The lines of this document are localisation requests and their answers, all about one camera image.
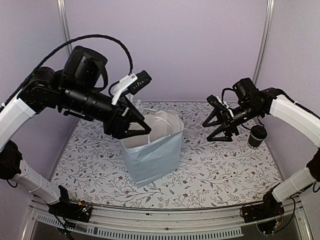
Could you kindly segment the black paper coffee cup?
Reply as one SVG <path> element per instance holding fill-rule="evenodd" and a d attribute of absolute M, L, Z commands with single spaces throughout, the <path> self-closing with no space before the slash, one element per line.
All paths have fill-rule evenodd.
<path fill-rule="evenodd" d="M 267 130 L 264 126 L 255 125 L 250 129 L 250 135 L 248 138 L 248 146 L 251 149 L 257 149 L 261 143 L 267 138 Z"/>

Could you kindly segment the light blue paper bag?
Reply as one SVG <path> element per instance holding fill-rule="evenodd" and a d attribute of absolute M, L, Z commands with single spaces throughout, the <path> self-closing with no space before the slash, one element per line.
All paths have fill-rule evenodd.
<path fill-rule="evenodd" d="M 173 109 L 142 108 L 151 132 L 120 141 L 126 169 L 137 188 L 162 178 L 180 165 L 184 123 Z"/>

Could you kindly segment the black plastic cup lid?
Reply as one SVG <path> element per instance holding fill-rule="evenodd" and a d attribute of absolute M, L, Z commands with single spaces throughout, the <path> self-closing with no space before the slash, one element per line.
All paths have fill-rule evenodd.
<path fill-rule="evenodd" d="M 264 140 L 267 137 L 266 129 L 261 125 L 255 125 L 250 129 L 250 135 L 257 140 Z"/>

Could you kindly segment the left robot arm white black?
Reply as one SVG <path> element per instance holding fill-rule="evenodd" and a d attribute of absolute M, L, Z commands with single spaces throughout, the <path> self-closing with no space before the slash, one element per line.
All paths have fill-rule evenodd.
<path fill-rule="evenodd" d="M 127 94 L 136 94 L 151 82 L 151 76 L 146 71 L 129 72 L 109 85 L 107 61 L 102 54 L 80 45 L 61 70 L 45 67 L 41 61 L 0 108 L 0 178 L 22 185 L 63 217 L 75 211 L 68 191 L 33 170 L 12 136 L 45 109 L 100 121 L 104 133 L 119 140 L 149 134 L 151 128 Z"/>

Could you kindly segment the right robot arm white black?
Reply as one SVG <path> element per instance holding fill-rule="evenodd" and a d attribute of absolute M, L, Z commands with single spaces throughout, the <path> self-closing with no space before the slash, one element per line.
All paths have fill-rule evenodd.
<path fill-rule="evenodd" d="M 207 136 L 209 142 L 232 142 L 239 135 L 238 127 L 254 118 L 269 115 L 288 125 L 303 136 L 316 150 L 304 167 L 275 186 L 265 194 L 265 202 L 259 206 L 262 218 L 269 218 L 278 210 L 278 203 L 302 193 L 320 180 L 320 117 L 293 100 L 284 90 L 269 87 L 258 89 L 250 78 L 242 78 L 231 88 L 237 97 L 238 106 L 229 106 L 223 96 L 210 95 L 206 101 L 213 107 L 212 112 L 202 123 L 204 128 L 215 126 Z"/>

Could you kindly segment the floral patterned table mat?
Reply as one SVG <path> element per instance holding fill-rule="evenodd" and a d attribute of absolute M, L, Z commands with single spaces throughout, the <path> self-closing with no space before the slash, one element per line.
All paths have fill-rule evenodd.
<path fill-rule="evenodd" d="M 212 108 L 203 102 L 143 102 L 139 109 L 175 110 L 184 122 L 180 166 L 137 188 L 126 169 L 117 139 L 103 133 L 98 121 L 80 120 L 57 164 L 52 182 L 72 200 L 148 209 L 190 209 L 260 201 L 281 181 L 265 143 L 252 149 L 249 128 L 239 127 L 232 142 L 208 142 L 202 122 Z"/>

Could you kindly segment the aluminium front rail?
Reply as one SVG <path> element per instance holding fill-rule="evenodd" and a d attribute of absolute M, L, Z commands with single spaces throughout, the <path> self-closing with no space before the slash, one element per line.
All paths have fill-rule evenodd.
<path fill-rule="evenodd" d="M 97 205 L 89 222 L 71 221 L 74 240 L 311 240 L 313 234 L 298 197 L 283 203 L 275 233 L 262 233 L 271 218 L 245 222 L 244 206 L 198 209 L 138 209 Z"/>

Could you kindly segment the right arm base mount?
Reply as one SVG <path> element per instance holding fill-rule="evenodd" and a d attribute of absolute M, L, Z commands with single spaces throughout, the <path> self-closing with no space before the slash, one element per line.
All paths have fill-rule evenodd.
<path fill-rule="evenodd" d="M 274 234 L 282 222 L 285 210 L 281 202 L 263 200 L 259 204 L 245 204 L 240 208 L 239 214 L 245 223 L 258 222 L 272 218 L 269 221 L 257 223 L 256 227 L 264 235 Z"/>

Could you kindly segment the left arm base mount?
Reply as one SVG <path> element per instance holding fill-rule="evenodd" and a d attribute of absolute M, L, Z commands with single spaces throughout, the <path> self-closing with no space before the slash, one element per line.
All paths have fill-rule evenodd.
<path fill-rule="evenodd" d="M 64 219 L 88 223 L 92 215 L 92 205 L 84 200 L 78 203 L 58 202 L 49 204 L 49 213 Z"/>

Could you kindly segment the right aluminium frame post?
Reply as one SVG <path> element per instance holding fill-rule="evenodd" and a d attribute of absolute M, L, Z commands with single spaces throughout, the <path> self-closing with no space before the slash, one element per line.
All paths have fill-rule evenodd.
<path fill-rule="evenodd" d="M 253 79 L 252 79 L 255 86 L 258 85 L 259 77 L 263 67 L 264 57 L 267 50 L 268 39 L 269 39 L 271 27 L 272 27 L 274 8 L 275 8 L 275 0 L 267 0 L 262 37 L 261 37 L 261 42 L 260 42 L 260 47 L 258 51 L 254 72 L 253 72 Z"/>

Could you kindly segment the aluminium frame post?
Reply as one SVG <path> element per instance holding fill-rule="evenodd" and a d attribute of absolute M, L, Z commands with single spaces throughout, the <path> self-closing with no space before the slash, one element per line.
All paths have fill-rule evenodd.
<path fill-rule="evenodd" d="M 253 72 L 253 79 L 252 79 L 255 86 L 258 85 L 259 77 L 263 67 L 264 57 L 267 50 L 268 39 L 269 39 L 271 27 L 272 27 L 274 8 L 275 8 L 275 0 L 267 0 L 262 37 L 261 37 L 261 42 L 260 42 L 260 47 L 258 51 L 254 72 Z"/>
<path fill-rule="evenodd" d="M 67 42 L 71 39 L 71 36 L 70 36 L 70 29 L 68 24 L 66 4 L 64 0 L 56 0 L 56 3 L 57 3 L 57 10 L 59 15 L 62 35 L 63 35 L 64 41 Z"/>

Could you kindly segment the left aluminium frame post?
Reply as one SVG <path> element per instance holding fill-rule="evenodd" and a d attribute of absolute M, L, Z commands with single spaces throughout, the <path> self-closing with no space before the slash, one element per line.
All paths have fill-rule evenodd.
<path fill-rule="evenodd" d="M 71 39 L 71 36 L 70 36 L 70 29 L 68 24 L 66 4 L 64 0 L 56 0 L 56 3 L 57 3 L 57 10 L 59 15 L 62 35 L 63 35 L 64 41 L 67 42 Z"/>

